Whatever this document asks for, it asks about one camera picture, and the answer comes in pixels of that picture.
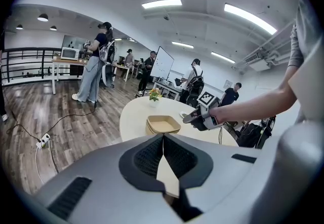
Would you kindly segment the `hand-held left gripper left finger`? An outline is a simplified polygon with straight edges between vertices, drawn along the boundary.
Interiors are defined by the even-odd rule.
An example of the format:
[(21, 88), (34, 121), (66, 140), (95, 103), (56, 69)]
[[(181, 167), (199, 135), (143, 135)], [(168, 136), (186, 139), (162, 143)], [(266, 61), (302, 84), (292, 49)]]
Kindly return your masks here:
[(165, 192), (163, 182), (157, 180), (158, 166), (163, 156), (163, 134), (127, 150), (119, 159), (118, 167), (123, 178), (138, 190)]

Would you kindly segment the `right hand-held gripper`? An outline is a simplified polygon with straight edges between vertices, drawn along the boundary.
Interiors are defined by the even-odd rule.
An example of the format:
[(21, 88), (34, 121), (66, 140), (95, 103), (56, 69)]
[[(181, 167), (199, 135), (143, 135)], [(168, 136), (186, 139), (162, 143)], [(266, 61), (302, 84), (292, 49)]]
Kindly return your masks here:
[(197, 107), (194, 111), (183, 118), (184, 124), (191, 124), (199, 131), (212, 130), (221, 125), (215, 116), (211, 116), (209, 110), (219, 105), (219, 98), (208, 93), (201, 93), (197, 99)]

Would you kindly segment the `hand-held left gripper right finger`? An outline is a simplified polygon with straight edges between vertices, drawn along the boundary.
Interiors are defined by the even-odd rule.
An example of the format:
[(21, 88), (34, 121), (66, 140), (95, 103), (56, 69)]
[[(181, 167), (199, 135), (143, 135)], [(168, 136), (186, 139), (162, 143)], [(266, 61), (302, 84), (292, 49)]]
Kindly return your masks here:
[(202, 186), (213, 170), (213, 159), (206, 152), (171, 134), (163, 135), (164, 157), (179, 180), (180, 190)]

